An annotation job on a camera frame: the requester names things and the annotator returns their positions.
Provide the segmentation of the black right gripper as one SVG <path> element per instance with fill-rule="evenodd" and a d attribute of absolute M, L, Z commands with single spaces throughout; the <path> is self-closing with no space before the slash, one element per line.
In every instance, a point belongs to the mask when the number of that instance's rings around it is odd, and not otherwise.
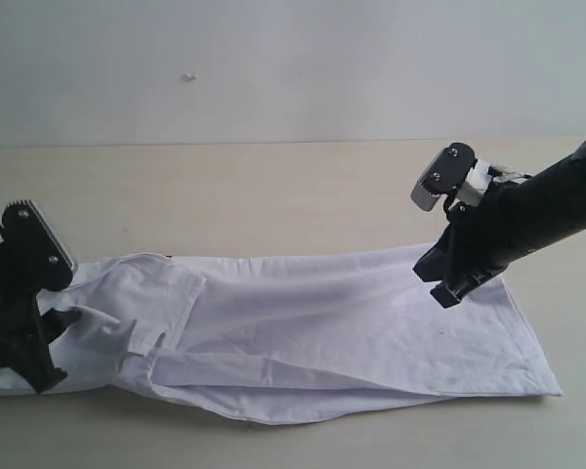
<path fill-rule="evenodd" d="M 449 196 L 443 203 L 448 225 L 413 272 L 435 282 L 431 296 L 445 309 L 537 250 L 537 192 L 493 188 L 478 206 Z"/>

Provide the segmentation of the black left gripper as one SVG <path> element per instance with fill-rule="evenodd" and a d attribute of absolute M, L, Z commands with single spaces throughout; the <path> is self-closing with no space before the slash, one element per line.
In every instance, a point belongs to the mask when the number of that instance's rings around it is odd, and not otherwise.
<path fill-rule="evenodd" d="M 77 309 L 54 308 L 41 316 L 36 294 L 45 285 L 39 259 L 7 240 L 0 242 L 0 358 L 37 394 L 67 378 L 52 361 L 48 342 L 81 319 Z"/>

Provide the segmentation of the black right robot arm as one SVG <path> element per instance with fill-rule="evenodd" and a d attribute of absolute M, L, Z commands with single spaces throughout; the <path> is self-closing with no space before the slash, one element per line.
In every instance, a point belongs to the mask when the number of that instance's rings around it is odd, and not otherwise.
<path fill-rule="evenodd" d="M 450 308 L 513 262 L 586 233 L 586 140 L 535 175 L 489 164 L 470 146 L 452 143 L 431 161 L 410 198 L 426 212 L 443 203 L 447 226 L 413 271 Z"/>

